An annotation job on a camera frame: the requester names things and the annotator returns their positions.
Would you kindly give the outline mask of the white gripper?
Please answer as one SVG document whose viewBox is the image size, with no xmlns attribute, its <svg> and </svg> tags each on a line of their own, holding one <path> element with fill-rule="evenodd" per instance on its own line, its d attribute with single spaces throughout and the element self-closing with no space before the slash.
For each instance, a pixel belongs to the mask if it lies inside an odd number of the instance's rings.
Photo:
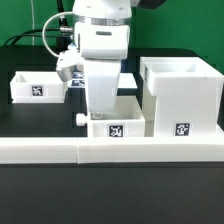
<svg viewBox="0 0 224 224">
<path fill-rule="evenodd" d="M 107 114 L 114 108 L 120 78 L 120 60 L 84 60 L 87 111 Z"/>
</svg>

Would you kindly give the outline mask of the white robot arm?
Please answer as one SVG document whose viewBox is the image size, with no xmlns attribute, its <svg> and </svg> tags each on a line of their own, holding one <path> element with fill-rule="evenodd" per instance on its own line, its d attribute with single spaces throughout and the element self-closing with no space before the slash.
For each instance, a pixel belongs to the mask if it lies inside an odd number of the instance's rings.
<svg viewBox="0 0 224 224">
<path fill-rule="evenodd" d="M 113 110 L 121 62 L 127 58 L 132 7 L 156 9 L 166 0 L 75 0 L 75 44 L 86 78 L 90 113 Z"/>
</svg>

